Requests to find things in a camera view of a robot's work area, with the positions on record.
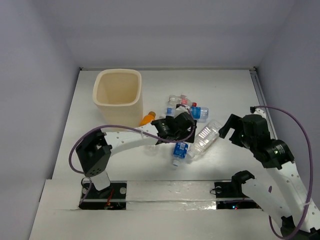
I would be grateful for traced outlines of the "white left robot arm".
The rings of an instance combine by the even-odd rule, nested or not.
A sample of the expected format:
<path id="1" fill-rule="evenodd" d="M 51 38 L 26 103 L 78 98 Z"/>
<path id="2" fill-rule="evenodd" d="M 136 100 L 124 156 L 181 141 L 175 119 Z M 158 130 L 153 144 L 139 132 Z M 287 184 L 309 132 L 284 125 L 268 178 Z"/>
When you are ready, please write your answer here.
<path id="1" fill-rule="evenodd" d="M 110 194 L 111 181 L 106 171 L 110 158 L 120 152 L 142 146 L 163 143 L 193 143 L 197 120 L 188 112 L 176 117 L 166 116 L 146 125 L 132 128 L 122 125 L 103 125 L 86 133 L 72 148 L 82 170 L 91 181 L 93 191 L 104 198 Z"/>

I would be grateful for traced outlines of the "cream plastic bin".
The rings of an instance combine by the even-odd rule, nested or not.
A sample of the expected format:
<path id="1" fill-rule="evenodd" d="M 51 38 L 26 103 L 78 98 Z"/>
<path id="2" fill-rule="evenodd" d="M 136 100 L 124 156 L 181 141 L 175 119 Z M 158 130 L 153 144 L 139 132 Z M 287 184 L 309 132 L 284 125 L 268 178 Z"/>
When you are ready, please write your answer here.
<path id="1" fill-rule="evenodd" d="M 95 80 L 92 100 L 109 125 L 138 127 L 143 118 L 142 76 L 133 69 L 107 69 Z"/>

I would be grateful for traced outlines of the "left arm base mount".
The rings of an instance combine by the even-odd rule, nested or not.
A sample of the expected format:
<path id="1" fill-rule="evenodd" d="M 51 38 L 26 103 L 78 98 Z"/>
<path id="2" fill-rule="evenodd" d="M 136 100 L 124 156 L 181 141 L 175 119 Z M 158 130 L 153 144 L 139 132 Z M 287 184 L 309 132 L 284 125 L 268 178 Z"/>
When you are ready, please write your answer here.
<path id="1" fill-rule="evenodd" d="M 81 210 L 126 210 L 127 182 L 112 181 L 106 189 L 98 191 L 88 178 L 81 180 Z"/>

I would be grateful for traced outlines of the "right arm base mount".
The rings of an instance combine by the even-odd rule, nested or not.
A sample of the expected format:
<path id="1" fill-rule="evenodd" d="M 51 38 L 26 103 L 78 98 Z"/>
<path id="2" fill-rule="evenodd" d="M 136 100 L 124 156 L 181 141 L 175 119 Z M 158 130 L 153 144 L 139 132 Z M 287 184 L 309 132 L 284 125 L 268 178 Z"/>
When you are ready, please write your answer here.
<path id="1" fill-rule="evenodd" d="M 260 209 L 260 206 L 243 194 L 242 185 L 255 176 L 248 170 L 235 173 L 230 181 L 216 181 L 210 194 L 216 198 L 217 209 Z"/>

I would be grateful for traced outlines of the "small clear bottle blue cap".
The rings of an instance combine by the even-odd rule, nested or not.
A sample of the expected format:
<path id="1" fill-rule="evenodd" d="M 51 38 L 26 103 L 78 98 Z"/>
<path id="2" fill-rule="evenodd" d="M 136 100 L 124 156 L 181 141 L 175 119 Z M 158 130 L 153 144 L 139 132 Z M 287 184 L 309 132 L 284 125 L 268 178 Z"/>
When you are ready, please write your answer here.
<path id="1" fill-rule="evenodd" d="M 164 119 L 166 117 L 174 117 L 175 116 L 175 108 L 167 107 L 165 111 L 159 116 L 160 119 Z"/>

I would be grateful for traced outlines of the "large clear plastic bottle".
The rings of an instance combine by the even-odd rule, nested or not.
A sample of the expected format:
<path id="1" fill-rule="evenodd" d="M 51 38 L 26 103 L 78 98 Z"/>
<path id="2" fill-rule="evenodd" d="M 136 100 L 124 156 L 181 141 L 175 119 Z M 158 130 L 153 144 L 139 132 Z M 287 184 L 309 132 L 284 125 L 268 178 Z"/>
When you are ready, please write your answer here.
<path id="1" fill-rule="evenodd" d="M 212 144 L 220 137 L 219 130 L 222 125 L 212 119 L 208 122 L 202 130 L 195 136 L 194 143 L 190 145 L 187 155 L 193 159 L 196 156 L 202 155 L 207 151 Z"/>

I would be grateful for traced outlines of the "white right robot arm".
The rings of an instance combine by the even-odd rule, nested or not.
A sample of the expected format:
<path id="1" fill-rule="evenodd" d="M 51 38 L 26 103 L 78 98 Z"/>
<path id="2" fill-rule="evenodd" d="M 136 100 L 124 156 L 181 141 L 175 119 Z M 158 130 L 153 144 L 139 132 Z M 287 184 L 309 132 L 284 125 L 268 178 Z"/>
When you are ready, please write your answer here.
<path id="1" fill-rule="evenodd" d="M 282 240 L 318 240 L 320 238 L 320 210 L 311 197 L 311 188 L 303 184 L 288 145 L 271 138 L 267 120 L 259 114 L 244 117 L 231 114 L 219 130 L 225 138 L 230 129 L 232 144 L 248 149 L 276 183 L 284 202 L 276 199 L 269 189 L 259 183 L 249 171 L 231 177 L 228 191 L 235 196 L 246 196 L 268 214 L 269 222 L 276 223 Z"/>

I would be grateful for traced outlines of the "orange plastic bottle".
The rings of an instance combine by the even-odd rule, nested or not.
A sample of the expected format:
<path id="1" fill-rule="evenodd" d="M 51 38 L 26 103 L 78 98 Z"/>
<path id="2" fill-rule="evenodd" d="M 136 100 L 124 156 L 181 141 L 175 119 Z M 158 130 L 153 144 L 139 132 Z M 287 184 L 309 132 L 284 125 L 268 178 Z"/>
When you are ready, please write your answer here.
<path id="1" fill-rule="evenodd" d="M 143 117 L 142 121 L 140 122 L 139 126 L 142 127 L 148 123 L 151 123 L 156 118 L 156 113 L 154 111 L 150 111 L 146 116 Z"/>

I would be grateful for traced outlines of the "red label clear bottle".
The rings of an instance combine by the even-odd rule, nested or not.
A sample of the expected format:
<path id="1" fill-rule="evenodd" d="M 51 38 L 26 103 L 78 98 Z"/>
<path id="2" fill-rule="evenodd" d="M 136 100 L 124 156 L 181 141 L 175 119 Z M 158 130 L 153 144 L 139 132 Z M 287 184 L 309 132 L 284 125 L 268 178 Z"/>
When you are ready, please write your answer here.
<path id="1" fill-rule="evenodd" d="M 181 104 L 181 105 L 185 105 L 185 106 L 189 106 L 189 107 L 196 107 L 197 106 L 196 102 L 192 102 L 185 95 L 180 95 L 180 96 L 170 95 L 168 98 L 168 103 L 171 105 Z"/>

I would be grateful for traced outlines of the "aluminium side rail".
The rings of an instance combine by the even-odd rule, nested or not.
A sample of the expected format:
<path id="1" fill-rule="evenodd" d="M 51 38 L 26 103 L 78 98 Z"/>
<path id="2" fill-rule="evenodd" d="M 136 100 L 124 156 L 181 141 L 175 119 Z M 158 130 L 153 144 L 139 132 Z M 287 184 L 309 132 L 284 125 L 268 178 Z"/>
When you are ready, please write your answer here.
<path id="1" fill-rule="evenodd" d="M 267 105 L 266 99 L 265 99 L 265 96 L 264 96 L 264 93 L 263 93 L 263 90 L 262 90 L 262 86 L 261 86 L 261 83 L 260 83 L 260 80 L 259 80 L 258 73 L 257 73 L 256 69 L 255 68 L 250 69 L 249 73 L 250 73 L 250 76 L 251 76 L 251 79 L 252 79 L 252 83 L 253 83 L 256 95 L 257 95 L 258 103 L 260 105 L 262 105 L 262 106 L 266 106 Z M 274 125 L 273 125 L 273 122 L 272 122 L 272 119 L 271 119 L 271 116 L 270 116 L 270 112 L 269 112 L 269 110 L 267 108 L 263 108 L 263 110 L 264 110 L 264 112 L 266 114 L 266 119 L 267 119 L 267 123 L 268 123 L 268 128 L 269 128 L 270 134 L 271 134 L 271 136 L 273 138 L 277 139 L 276 130 L 274 128 Z"/>

